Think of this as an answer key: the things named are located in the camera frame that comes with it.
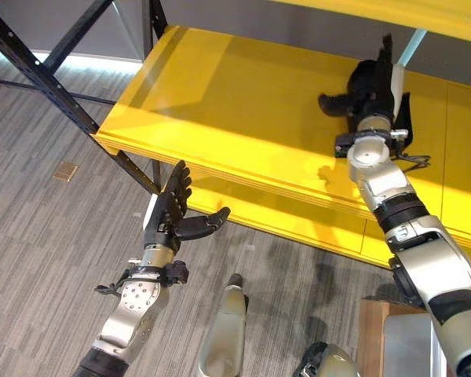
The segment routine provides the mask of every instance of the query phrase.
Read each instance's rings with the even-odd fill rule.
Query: silver robot arm segment
[[[174,253],[164,246],[147,247],[142,260],[131,260],[140,267],[164,268]],[[93,348],[117,357],[127,364],[136,358],[152,331],[155,318],[169,301],[167,286],[153,280],[158,273],[137,269],[122,286],[119,304],[105,322]]]
[[[395,257],[394,278],[408,301],[426,308],[449,365],[471,376],[471,261],[429,214],[403,171],[389,158],[385,139],[359,137],[349,149],[350,178]]]

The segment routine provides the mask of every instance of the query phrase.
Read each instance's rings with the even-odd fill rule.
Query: yellow panel
[[[164,161],[185,159],[220,178],[371,218],[345,161],[333,157],[345,120],[325,116],[316,101],[319,93],[342,92],[355,66],[355,60],[325,53],[174,27],[97,139]],[[431,210],[439,210],[446,85],[411,73],[407,82],[417,119],[412,150],[431,152],[436,160],[411,177]]]
[[[471,41],[471,0],[276,0],[352,14]]]
[[[196,170],[191,176],[190,208],[212,212],[228,206],[232,211],[231,221],[367,260],[360,256],[366,222],[362,218],[262,192]]]
[[[471,258],[471,248],[461,248]],[[388,260],[393,257],[393,254],[389,251],[389,248],[384,241],[384,233],[375,221],[367,221],[367,226],[364,232],[363,246],[361,248],[361,258],[369,258],[374,264],[388,267]]]
[[[471,89],[448,87],[443,222],[471,234]]]

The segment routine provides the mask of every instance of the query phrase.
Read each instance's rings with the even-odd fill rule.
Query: silver object
[[[173,261],[174,253],[165,246],[145,249],[142,260],[133,263],[164,267]],[[135,273],[133,281],[124,283],[119,304],[105,322],[93,348],[104,351],[130,364],[150,335],[155,318],[166,307],[169,292],[159,283],[144,281],[158,278],[155,273]]]
[[[378,126],[380,119],[369,117],[363,128]],[[405,137],[394,133],[395,139]],[[403,171],[389,158],[384,139],[376,136],[361,137],[349,149],[349,176],[358,185],[361,196],[373,212],[387,199],[415,193]],[[427,240],[422,236],[433,234]],[[454,242],[441,221],[435,216],[413,218],[390,229],[385,234],[388,244],[412,241],[411,247],[395,251],[415,290],[433,320],[436,336],[440,341],[448,364],[456,374],[461,362],[471,367],[471,309],[464,309],[440,323],[429,302],[440,295],[454,291],[471,291],[471,260]]]
[[[329,344],[321,355],[319,365],[307,363],[301,377],[360,377],[354,360],[339,346]]]
[[[236,377],[243,370],[246,303],[238,285],[228,285],[199,354],[202,377]]]
[[[403,171],[389,158],[382,137],[357,139],[347,152],[347,160],[349,177],[372,212],[393,196],[415,192]]]

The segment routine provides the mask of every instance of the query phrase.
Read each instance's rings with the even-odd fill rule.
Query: yellow shelf board
[[[462,132],[457,124],[462,124]],[[464,174],[471,171],[471,89],[449,85],[446,135],[441,219],[471,235],[471,175]]]
[[[333,157],[344,119],[325,116],[320,93],[342,93],[357,60],[248,38],[169,27],[94,137],[120,149],[190,167],[332,210],[372,219],[346,161]],[[445,150],[467,153],[447,138],[464,131],[448,120],[448,87],[408,72],[414,143],[431,167],[408,174],[429,211],[444,207]],[[471,164],[456,168],[471,177]],[[467,187],[464,196],[471,195]],[[453,229],[468,240],[467,218]]]
[[[415,27],[471,41],[471,0],[275,0]]]
[[[388,268],[393,256],[374,221],[192,171],[190,208],[231,208],[230,221]]]

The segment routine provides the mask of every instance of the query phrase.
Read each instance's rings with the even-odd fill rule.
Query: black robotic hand
[[[164,191],[155,201],[152,215],[144,228],[144,246],[165,245],[175,253],[181,241],[196,240],[209,236],[225,222],[230,209],[221,208],[209,216],[184,218],[187,212],[187,199],[192,194],[188,187],[192,180],[190,170],[184,161],[173,169]]]

